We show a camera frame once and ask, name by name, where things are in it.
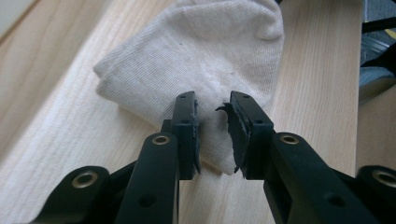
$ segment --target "fabric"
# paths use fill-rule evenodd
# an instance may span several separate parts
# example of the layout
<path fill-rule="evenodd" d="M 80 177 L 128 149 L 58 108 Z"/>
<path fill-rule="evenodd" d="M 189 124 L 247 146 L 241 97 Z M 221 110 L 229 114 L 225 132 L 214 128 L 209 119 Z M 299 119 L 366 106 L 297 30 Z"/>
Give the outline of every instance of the fabric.
<path fill-rule="evenodd" d="M 396 74 L 396 44 L 391 45 L 378 58 L 365 62 L 361 67 L 384 67 Z"/>
<path fill-rule="evenodd" d="M 95 67 L 97 92 L 158 128 L 176 96 L 195 91 L 201 161 L 232 174 L 231 91 L 267 105 L 276 86 L 283 23 L 274 0 L 177 1 Z"/>
<path fill-rule="evenodd" d="M 359 87 L 359 105 L 367 103 L 396 84 L 394 77 L 382 77 Z"/>
<path fill-rule="evenodd" d="M 394 75 L 384 67 L 361 67 L 359 86 L 366 85 L 381 77 L 394 77 Z"/>

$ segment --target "screw hole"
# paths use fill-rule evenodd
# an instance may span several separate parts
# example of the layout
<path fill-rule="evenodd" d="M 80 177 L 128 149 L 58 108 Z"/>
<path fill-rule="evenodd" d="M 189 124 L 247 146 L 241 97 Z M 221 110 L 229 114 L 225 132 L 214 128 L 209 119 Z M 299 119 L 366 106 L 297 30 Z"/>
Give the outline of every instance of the screw hole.
<path fill-rule="evenodd" d="M 169 137 L 163 135 L 157 136 L 152 139 L 152 143 L 154 143 L 155 145 L 165 145 L 169 141 L 170 141 Z"/>
<path fill-rule="evenodd" d="M 87 171 L 79 174 L 73 179 L 72 186 L 76 189 L 85 189 L 95 183 L 98 174 L 92 171 Z"/>
<path fill-rule="evenodd" d="M 157 197 L 153 194 L 146 194 L 140 197 L 139 204 L 142 207 L 151 207 L 157 202 Z"/>
<path fill-rule="evenodd" d="M 394 176 L 388 172 L 375 170 L 375 171 L 373 171 L 373 177 L 381 184 L 384 184 L 391 188 L 396 188 L 396 176 Z"/>
<path fill-rule="evenodd" d="M 282 142 L 289 144 L 289 145 L 296 145 L 300 142 L 297 138 L 295 138 L 291 135 L 282 135 L 282 136 L 280 136 L 280 140 L 282 140 Z"/>
<path fill-rule="evenodd" d="M 325 196 L 327 202 L 333 206 L 336 207 L 344 207 L 346 205 L 346 202 L 344 201 L 343 198 L 341 198 L 338 195 L 335 195 L 333 193 L 329 193 Z"/>

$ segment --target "white sock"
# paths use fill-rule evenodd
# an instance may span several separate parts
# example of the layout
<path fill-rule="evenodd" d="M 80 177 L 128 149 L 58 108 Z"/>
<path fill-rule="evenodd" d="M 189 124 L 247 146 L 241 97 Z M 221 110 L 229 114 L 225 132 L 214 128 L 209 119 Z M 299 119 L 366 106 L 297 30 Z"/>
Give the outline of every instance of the white sock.
<path fill-rule="evenodd" d="M 195 91 L 201 161 L 232 174 L 225 113 L 231 91 L 269 103 L 283 47 L 274 0 L 177 1 L 95 67 L 97 92 L 160 128 L 176 97 Z"/>

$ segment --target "mounting hole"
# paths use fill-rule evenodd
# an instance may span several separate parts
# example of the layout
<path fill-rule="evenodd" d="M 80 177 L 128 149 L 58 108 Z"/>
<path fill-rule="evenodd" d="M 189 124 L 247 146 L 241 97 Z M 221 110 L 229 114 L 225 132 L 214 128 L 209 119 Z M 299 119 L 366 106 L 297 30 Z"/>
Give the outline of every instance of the mounting hole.
<path fill-rule="evenodd" d="M 374 170 L 373 177 L 381 184 L 396 188 L 396 176 L 385 171 Z"/>
<path fill-rule="evenodd" d="M 155 145 L 165 145 L 170 141 L 170 138 L 165 135 L 156 136 L 152 139 L 152 143 Z"/>
<path fill-rule="evenodd" d="M 76 189 L 85 189 L 95 183 L 98 174 L 92 171 L 87 171 L 76 176 L 72 181 L 72 186 Z"/>
<path fill-rule="evenodd" d="M 287 134 L 280 136 L 280 140 L 289 145 L 296 145 L 300 142 L 296 137 Z"/>
<path fill-rule="evenodd" d="M 329 193 L 325 196 L 325 199 L 327 202 L 333 206 L 336 207 L 344 207 L 346 205 L 346 201 L 344 201 L 343 198 L 340 196 L 334 194 L 334 193 Z"/>
<path fill-rule="evenodd" d="M 142 207 L 151 207 L 157 202 L 157 197 L 154 194 L 146 194 L 139 198 L 139 204 Z"/>

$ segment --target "wooden surface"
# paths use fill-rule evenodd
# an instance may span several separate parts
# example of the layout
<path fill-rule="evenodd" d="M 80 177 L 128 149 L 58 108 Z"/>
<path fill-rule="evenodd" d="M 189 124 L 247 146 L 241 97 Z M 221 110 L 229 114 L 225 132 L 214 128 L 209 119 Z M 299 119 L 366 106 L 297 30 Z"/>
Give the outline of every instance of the wooden surface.
<path fill-rule="evenodd" d="M 0 43 L 12 27 L 17 26 L 18 21 L 23 19 L 23 15 L 29 13 L 29 8 L 36 0 L 8 1 L 0 0 Z"/>
<path fill-rule="evenodd" d="M 396 170 L 396 79 L 380 78 L 360 88 L 356 168 L 382 165 Z"/>
<path fill-rule="evenodd" d="M 78 167 L 112 173 L 137 158 L 156 130 L 98 97 L 92 67 L 171 2 L 41 0 L 0 46 L 0 220 L 32 220 Z M 361 1 L 284 1 L 281 8 L 286 41 L 270 118 L 277 131 L 300 134 L 352 175 Z M 180 223 L 274 222 L 262 181 L 204 168 L 180 190 Z"/>

